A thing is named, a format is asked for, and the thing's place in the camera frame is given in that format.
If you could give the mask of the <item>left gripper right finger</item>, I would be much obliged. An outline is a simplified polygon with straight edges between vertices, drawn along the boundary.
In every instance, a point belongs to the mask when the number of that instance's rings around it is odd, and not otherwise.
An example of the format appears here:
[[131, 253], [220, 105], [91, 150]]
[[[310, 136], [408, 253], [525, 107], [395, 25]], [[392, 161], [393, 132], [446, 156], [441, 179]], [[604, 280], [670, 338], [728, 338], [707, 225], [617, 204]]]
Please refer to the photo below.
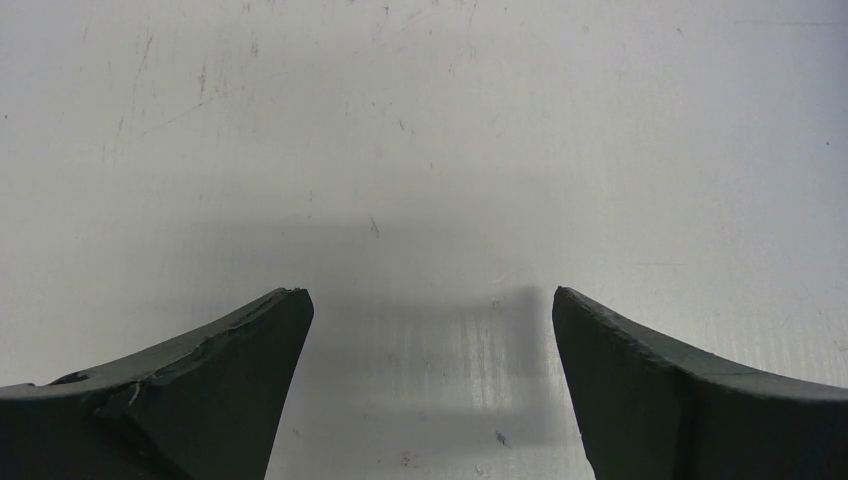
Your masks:
[[552, 324], [599, 479], [843, 479], [847, 392], [748, 367], [559, 288]]

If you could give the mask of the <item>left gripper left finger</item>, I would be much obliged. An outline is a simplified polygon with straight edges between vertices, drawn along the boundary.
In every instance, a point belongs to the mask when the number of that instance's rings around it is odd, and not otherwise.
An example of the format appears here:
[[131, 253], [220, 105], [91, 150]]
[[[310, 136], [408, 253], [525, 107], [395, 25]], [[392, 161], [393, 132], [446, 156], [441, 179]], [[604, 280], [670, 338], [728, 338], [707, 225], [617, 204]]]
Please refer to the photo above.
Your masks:
[[5, 479], [261, 479], [314, 315], [279, 288], [207, 325], [1, 391]]

